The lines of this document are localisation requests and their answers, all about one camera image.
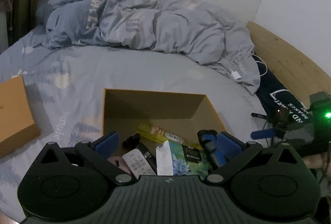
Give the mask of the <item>green tissue pack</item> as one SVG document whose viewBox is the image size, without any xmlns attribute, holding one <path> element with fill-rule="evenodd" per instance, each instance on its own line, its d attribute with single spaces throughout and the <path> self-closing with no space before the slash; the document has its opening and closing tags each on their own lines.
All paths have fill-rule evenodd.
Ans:
<svg viewBox="0 0 331 224">
<path fill-rule="evenodd" d="M 213 169 L 203 150 L 165 141 L 155 149 L 158 176 L 191 176 L 202 179 Z"/>
</svg>

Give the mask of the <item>orange box lid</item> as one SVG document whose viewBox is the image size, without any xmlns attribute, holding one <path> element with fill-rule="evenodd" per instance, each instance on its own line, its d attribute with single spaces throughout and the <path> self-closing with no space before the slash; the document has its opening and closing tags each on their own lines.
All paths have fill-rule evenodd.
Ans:
<svg viewBox="0 0 331 224">
<path fill-rule="evenodd" d="M 0 156 L 21 148 L 40 136 L 33 118 L 22 75 L 1 83 Z"/>
</svg>

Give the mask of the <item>black blue small object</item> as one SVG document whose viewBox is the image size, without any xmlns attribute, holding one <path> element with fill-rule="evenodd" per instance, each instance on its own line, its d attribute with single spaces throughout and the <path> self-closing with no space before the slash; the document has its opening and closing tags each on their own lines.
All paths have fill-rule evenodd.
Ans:
<svg viewBox="0 0 331 224">
<path fill-rule="evenodd" d="M 206 159 L 210 163 L 213 171 L 224 166 L 227 162 L 224 154 L 217 146 L 217 135 L 217 131 L 206 129 L 200 130 L 197 133 L 199 144 L 202 147 L 206 155 Z"/>
</svg>

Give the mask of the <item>small black usb device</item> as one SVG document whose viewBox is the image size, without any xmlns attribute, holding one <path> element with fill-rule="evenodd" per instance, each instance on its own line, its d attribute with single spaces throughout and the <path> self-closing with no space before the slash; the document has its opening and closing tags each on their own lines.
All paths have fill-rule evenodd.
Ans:
<svg viewBox="0 0 331 224">
<path fill-rule="evenodd" d="M 264 119 L 264 120 L 268 120 L 267 115 L 263 115 L 263 114 L 259 114 L 259 113 L 251 113 L 251 116 L 256 117 L 256 118 L 260 118 L 260 119 Z"/>
</svg>

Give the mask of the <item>black printed garment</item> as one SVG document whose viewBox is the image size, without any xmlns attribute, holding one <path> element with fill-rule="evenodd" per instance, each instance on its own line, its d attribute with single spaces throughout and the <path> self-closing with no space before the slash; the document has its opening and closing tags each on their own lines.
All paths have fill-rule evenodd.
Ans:
<svg viewBox="0 0 331 224">
<path fill-rule="evenodd" d="M 262 107 L 274 127 L 283 131 L 299 129 L 312 121 L 305 106 L 277 79 L 257 55 L 253 59 L 260 72 L 260 86 L 256 91 Z"/>
</svg>

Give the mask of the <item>white remote control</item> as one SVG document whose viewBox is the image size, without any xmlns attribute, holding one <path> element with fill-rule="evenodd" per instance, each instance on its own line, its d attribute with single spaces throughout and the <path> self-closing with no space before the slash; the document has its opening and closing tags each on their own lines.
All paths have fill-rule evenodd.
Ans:
<svg viewBox="0 0 331 224">
<path fill-rule="evenodd" d="M 146 158 L 138 149 L 133 149 L 122 156 L 124 162 L 138 179 L 140 176 L 155 176 L 155 171 L 151 168 Z"/>
</svg>

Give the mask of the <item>wooden headboard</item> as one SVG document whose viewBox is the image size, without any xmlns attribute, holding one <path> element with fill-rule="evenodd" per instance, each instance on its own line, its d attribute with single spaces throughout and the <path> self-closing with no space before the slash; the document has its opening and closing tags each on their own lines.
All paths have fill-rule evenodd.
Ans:
<svg viewBox="0 0 331 224">
<path fill-rule="evenodd" d="M 257 23 L 248 22 L 246 27 L 257 56 L 305 106 L 313 93 L 330 93 L 330 77 L 305 54 Z"/>
</svg>

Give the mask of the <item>open orange cardboard box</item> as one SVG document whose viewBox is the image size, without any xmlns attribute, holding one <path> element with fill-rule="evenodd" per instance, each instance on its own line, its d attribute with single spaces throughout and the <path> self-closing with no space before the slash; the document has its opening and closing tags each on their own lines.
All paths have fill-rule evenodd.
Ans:
<svg viewBox="0 0 331 224">
<path fill-rule="evenodd" d="M 104 89 L 102 135 L 116 131 L 123 142 L 140 123 L 151 123 L 190 144 L 198 131 L 226 128 L 206 95 L 176 92 Z"/>
</svg>

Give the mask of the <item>grey blue crumpled duvet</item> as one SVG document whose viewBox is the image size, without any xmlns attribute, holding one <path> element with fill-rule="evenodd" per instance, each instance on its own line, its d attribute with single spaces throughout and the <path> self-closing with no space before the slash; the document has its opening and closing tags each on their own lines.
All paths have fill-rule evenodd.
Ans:
<svg viewBox="0 0 331 224">
<path fill-rule="evenodd" d="M 223 8 L 201 0 L 48 0 L 38 7 L 40 44 L 124 46 L 182 54 L 242 84 L 260 86 L 249 30 Z"/>
</svg>

